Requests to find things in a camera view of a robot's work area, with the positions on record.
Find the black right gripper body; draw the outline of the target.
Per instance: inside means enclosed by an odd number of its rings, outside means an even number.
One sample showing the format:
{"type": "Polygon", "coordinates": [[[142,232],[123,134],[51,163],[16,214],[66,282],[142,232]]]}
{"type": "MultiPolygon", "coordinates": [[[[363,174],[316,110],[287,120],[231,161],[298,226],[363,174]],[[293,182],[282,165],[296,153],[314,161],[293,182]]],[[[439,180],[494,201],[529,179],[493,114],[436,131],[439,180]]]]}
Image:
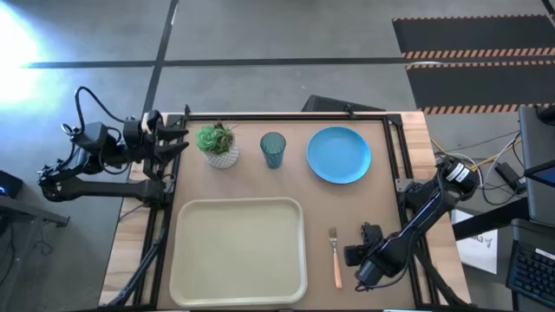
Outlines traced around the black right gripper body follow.
{"type": "Polygon", "coordinates": [[[362,244],[347,245],[343,248],[343,257],[348,267],[363,263],[383,240],[382,228],[377,224],[363,223],[360,229],[362,244]]]}

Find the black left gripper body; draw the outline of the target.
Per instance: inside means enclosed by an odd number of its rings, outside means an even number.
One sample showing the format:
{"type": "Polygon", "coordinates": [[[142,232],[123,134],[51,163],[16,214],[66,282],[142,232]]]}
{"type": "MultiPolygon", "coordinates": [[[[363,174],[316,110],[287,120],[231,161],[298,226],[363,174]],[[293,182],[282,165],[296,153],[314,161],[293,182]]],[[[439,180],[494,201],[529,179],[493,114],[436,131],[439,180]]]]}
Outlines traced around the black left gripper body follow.
{"type": "Polygon", "coordinates": [[[157,146],[157,136],[153,133],[162,122],[161,113],[152,110],[147,114],[147,130],[142,127],[142,120],[127,117],[123,123],[122,136],[125,143],[126,157],[153,157],[157,146]]]}

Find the fork with orange handle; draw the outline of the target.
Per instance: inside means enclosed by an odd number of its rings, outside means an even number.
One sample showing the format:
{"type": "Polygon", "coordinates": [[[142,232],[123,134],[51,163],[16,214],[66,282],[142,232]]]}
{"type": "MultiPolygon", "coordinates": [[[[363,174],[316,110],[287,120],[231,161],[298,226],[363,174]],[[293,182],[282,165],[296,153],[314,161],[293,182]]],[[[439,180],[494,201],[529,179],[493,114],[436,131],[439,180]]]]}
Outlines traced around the fork with orange handle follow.
{"type": "Polygon", "coordinates": [[[332,248],[332,256],[333,256],[333,266],[334,266],[334,279],[335,285],[337,289],[341,289],[343,287],[343,280],[341,275],[341,268],[338,259],[337,253],[337,231],[336,227],[331,227],[329,230],[329,240],[330,245],[332,248]]]}

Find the blue plastic plate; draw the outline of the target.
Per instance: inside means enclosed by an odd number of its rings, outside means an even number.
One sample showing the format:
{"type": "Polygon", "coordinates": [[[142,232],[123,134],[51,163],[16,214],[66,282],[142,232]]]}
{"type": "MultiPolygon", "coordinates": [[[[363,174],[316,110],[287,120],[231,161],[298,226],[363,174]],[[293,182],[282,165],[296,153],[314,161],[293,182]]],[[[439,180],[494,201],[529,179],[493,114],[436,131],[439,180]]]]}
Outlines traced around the blue plastic plate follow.
{"type": "Polygon", "coordinates": [[[362,178],[370,168],[372,155],[367,141],[348,127],[325,127],[307,143],[310,169],[331,184],[347,185],[362,178]]]}

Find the teal faceted plastic cup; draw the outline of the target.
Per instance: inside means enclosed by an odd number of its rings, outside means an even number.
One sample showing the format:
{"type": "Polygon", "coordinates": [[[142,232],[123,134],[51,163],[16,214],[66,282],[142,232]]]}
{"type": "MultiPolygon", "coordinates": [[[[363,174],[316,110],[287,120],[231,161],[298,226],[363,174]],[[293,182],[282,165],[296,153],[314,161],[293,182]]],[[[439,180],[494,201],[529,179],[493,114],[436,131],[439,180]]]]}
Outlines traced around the teal faceted plastic cup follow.
{"type": "Polygon", "coordinates": [[[270,169],[278,169],[283,162],[286,139],[281,133],[266,133],[260,140],[260,147],[266,165],[270,169]]]}

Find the beige plastic tray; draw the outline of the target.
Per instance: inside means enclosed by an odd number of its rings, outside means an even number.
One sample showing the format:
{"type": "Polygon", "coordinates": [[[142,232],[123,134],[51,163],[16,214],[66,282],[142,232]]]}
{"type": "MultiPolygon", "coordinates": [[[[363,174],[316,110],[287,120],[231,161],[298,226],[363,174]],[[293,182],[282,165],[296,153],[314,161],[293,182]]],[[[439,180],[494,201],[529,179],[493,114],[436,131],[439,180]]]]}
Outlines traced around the beige plastic tray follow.
{"type": "Polygon", "coordinates": [[[180,209],[169,277],[180,307],[292,304],[307,288],[304,214],[296,200],[204,199],[180,209]]]}

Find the succulent plant in white pot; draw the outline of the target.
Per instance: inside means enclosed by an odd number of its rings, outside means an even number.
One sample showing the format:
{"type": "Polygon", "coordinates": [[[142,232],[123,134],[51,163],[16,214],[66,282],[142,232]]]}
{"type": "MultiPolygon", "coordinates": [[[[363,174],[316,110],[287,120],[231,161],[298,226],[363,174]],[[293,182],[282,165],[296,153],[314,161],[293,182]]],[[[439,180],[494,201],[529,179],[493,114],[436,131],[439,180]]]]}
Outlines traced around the succulent plant in white pot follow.
{"type": "Polygon", "coordinates": [[[206,161],[217,169],[233,166],[239,158],[239,148],[232,127],[218,121],[196,131],[196,145],[206,161]]]}

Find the brown table mat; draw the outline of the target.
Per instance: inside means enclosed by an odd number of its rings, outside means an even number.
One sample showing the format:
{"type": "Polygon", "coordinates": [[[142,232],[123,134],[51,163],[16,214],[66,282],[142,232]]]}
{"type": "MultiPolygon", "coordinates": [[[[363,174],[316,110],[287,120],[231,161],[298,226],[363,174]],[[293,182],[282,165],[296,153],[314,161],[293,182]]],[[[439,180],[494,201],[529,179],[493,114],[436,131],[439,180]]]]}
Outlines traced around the brown table mat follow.
{"type": "Polygon", "coordinates": [[[243,123],[238,160],[226,169],[210,166],[196,146],[182,153],[159,309],[414,307],[408,277],[359,292],[343,260],[363,223],[385,233],[400,227],[382,123],[350,124],[369,144],[371,165],[347,185],[310,169],[306,147],[322,128],[313,120],[243,123]]]}

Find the white paper sheet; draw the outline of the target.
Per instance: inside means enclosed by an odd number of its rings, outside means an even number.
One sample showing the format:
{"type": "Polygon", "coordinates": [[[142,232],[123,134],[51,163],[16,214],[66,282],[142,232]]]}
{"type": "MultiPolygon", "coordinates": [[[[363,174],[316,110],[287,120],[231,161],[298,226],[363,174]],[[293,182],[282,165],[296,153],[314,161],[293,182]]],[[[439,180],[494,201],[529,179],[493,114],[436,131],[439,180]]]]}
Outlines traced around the white paper sheet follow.
{"type": "Polygon", "coordinates": [[[456,242],[463,264],[485,272],[497,273],[498,256],[497,230],[487,231],[456,242]]]}

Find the black desk beam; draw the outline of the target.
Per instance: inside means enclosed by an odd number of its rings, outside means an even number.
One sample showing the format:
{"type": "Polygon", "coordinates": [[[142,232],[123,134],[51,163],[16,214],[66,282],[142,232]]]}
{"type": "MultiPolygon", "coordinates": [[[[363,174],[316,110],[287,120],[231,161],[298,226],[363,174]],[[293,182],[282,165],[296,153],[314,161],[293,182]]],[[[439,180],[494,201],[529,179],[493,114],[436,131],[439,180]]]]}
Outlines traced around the black desk beam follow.
{"type": "Polygon", "coordinates": [[[530,219],[527,198],[515,200],[454,224],[454,237],[456,241],[460,241],[484,232],[497,230],[509,225],[513,219],[530,219]]]}

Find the grey side desk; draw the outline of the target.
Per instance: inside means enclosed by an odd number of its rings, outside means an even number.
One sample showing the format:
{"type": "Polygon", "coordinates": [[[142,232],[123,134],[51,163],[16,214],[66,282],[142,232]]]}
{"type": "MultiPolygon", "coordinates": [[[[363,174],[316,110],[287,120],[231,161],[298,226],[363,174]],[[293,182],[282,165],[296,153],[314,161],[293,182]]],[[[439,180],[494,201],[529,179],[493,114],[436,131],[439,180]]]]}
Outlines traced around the grey side desk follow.
{"type": "Polygon", "coordinates": [[[0,312],[6,312],[22,266],[45,223],[66,227],[65,217],[35,205],[0,196],[0,312]]]}

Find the black monitor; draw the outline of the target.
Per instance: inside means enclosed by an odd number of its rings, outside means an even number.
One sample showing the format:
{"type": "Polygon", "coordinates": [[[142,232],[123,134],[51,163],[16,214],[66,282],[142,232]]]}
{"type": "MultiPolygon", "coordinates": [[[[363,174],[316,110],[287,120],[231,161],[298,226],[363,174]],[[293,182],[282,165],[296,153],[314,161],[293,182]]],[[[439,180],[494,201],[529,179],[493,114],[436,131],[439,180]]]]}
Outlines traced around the black monitor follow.
{"type": "Polygon", "coordinates": [[[347,111],[384,112],[384,109],[312,94],[305,102],[301,111],[302,112],[347,112],[347,111]]]}

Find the black device with blue light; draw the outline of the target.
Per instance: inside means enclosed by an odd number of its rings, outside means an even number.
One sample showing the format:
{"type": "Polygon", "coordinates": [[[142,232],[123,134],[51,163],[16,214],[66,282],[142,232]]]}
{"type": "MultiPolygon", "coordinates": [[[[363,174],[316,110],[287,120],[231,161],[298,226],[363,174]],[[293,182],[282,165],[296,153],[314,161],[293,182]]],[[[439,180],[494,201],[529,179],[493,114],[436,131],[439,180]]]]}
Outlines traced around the black device with blue light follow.
{"type": "Polygon", "coordinates": [[[0,195],[16,198],[22,187],[20,178],[0,170],[0,195]]]}

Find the black power adapter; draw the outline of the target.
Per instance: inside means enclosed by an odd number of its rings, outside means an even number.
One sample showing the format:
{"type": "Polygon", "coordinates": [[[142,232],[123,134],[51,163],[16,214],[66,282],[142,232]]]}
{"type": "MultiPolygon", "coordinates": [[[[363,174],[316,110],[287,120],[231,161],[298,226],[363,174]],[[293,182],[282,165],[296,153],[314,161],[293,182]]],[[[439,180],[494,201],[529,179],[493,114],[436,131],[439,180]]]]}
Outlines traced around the black power adapter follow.
{"type": "Polygon", "coordinates": [[[526,191],[526,179],[519,176],[508,163],[497,164],[494,170],[517,195],[526,191]]]}

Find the black backlit keyboard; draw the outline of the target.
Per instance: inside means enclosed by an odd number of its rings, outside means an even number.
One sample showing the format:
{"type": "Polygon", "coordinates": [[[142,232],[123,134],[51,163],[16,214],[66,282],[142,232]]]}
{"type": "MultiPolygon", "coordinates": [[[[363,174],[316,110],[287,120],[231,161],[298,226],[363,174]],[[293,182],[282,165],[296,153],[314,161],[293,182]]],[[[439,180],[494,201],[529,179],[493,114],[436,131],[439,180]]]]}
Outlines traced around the black backlit keyboard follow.
{"type": "Polygon", "coordinates": [[[555,309],[555,253],[514,241],[506,286],[519,295],[555,309]]]}

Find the blue-lit screen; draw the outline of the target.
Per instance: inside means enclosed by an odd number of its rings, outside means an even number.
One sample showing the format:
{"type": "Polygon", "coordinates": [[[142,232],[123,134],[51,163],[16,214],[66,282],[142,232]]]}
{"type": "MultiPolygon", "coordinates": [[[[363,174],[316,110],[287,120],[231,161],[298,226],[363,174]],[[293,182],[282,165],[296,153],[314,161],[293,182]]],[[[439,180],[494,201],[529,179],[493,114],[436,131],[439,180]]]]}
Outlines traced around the blue-lit screen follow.
{"type": "Polygon", "coordinates": [[[555,188],[555,159],[525,169],[525,176],[528,179],[532,179],[555,188]]]}

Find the black hazard-striped floor mat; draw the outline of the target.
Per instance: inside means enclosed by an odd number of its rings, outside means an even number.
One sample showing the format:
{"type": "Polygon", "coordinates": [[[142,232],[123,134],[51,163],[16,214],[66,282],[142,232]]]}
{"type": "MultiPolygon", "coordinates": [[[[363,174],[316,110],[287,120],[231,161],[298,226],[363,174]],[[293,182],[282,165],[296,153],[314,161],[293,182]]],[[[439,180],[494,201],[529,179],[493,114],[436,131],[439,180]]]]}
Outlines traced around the black hazard-striped floor mat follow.
{"type": "Polygon", "coordinates": [[[406,59],[555,56],[543,15],[403,17],[392,20],[406,59]]]}
{"type": "Polygon", "coordinates": [[[428,115],[555,105],[555,61],[415,64],[406,70],[415,105],[428,115]]]}

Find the black aluminium rig frame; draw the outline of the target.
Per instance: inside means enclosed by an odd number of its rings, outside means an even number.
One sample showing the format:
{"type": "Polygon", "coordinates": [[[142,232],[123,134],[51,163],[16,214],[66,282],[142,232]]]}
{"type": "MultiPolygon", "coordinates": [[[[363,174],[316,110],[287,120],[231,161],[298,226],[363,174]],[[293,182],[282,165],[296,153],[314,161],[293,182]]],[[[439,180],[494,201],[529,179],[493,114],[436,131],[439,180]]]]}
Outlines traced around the black aluminium rig frame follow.
{"type": "Polygon", "coordinates": [[[343,267],[343,287],[337,289],[331,268],[328,231],[336,227],[340,244],[354,244],[363,221],[379,222],[386,231],[400,225],[394,183],[402,177],[430,179],[435,160],[423,113],[345,112],[323,113],[192,113],[186,123],[191,131],[202,124],[221,120],[232,125],[238,136],[238,162],[227,169],[209,166],[196,146],[180,156],[176,193],[170,218],[193,199],[269,198],[295,199],[304,212],[308,289],[298,309],[410,309],[417,301],[428,302],[430,291],[424,278],[414,293],[411,281],[370,292],[357,292],[354,271],[343,267]],[[369,143],[369,171],[348,185],[320,179],[305,156],[306,145],[318,129],[340,125],[351,127],[369,143]],[[260,147],[269,132],[286,139],[283,162],[270,169],[260,147]]]}

